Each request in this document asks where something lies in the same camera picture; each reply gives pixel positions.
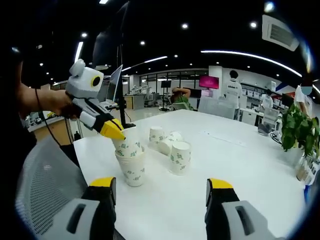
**white paper cup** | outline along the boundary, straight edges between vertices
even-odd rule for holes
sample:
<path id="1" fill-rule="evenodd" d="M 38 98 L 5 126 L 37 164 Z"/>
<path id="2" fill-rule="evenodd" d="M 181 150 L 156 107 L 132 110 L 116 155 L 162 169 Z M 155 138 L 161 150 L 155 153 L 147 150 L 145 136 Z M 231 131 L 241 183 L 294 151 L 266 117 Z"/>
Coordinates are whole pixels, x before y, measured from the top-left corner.
<path id="1" fill-rule="evenodd" d="M 125 182 L 131 187 L 138 187 L 145 181 L 145 152 L 134 157 L 123 157 L 115 152 L 115 157 L 119 162 Z"/>
<path id="2" fill-rule="evenodd" d="M 175 141 L 169 158 L 169 171 L 183 175 L 189 168 L 191 160 L 191 145 L 185 141 Z"/>
<path id="3" fill-rule="evenodd" d="M 130 127 L 122 130 L 125 140 L 112 139 L 115 151 L 122 157 L 134 157 L 142 153 L 142 146 L 138 130 L 136 127 Z"/>
<path id="4" fill-rule="evenodd" d="M 153 148 L 158 147 L 158 143 L 165 139 L 165 132 L 161 126 L 153 126 L 150 128 L 149 145 Z"/>
<path id="5" fill-rule="evenodd" d="M 171 152 L 172 144 L 176 141 L 183 141 L 183 137 L 177 131 L 170 132 L 169 136 L 158 143 L 158 149 L 164 155 L 169 155 Z"/>

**ceiling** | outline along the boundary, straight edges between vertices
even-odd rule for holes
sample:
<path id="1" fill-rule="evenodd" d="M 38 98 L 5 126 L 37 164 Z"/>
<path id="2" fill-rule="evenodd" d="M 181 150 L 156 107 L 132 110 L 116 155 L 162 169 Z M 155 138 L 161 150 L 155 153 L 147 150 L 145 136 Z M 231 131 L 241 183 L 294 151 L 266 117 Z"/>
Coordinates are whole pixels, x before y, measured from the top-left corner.
<path id="1" fill-rule="evenodd" d="M 23 39 L 28 49 L 24 60 L 23 82 L 36 87 L 67 80 L 79 41 L 84 42 L 80 57 L 87 64 L 95 63 L 93 51 L 96 37 L 114 19 L 113 24 L 120 26 L 121 17 L 117 17 L 116 13 L 125 2 L 109 0 L 107 4 L 99 4 L 99 0 L 35 0 L 33 3 L 24 3 L 24 8 L 18 12 L 24 24 L 17 28 L 19 39 Z M 168 58 L 141 64 L 124 73 L 142 75 L 164 70 L 207 68 L 219 62 L 219 65 L 226 68 L 250 70 L 296 87 L 302 79 L 273 63 L 247 56 L 201 53 L 201 50 L 250 53 L 275 60 L 304 74 L 306 64 L 301 57 L 300 47 L 292 52 L 262 39 L 264 4 L 265 1 L 261 0 L 197 0 L 190 3 L 182 0 L 131 0 L 122 23 L 123 67 L 161 56 Z M 276 4 L 278 11 L 270 15 L 292 23 L 292 15 L 279 12 L 284 6 L 285 3 Z M 303 21 L 308 21 L 301 11 L 299 13 L 300 20 L 293 25 L 298 28 Z M 250 28 L 251 21 L 257 22 L 256 29 Z M 182 29 L 183 23 L 188 23 L 188 29 Z M 86 38 L 81 37 L 84 32 L 88 34 Z M 308 40 L 313 39 L 313 35 L 308 33 L 303 32 Z M 145 41 L 145 45 L 141 46 L 140 41 Z M 120 41 L 113 43 L 99 51 L 102 60 L 98 64 L 111 65 L 109 70 L 104 71 L 105 74 L 111 73 L 117 66 L 116 46 Z M 315 56 L 319 56 L 317 50 L 313 51 Z"/>

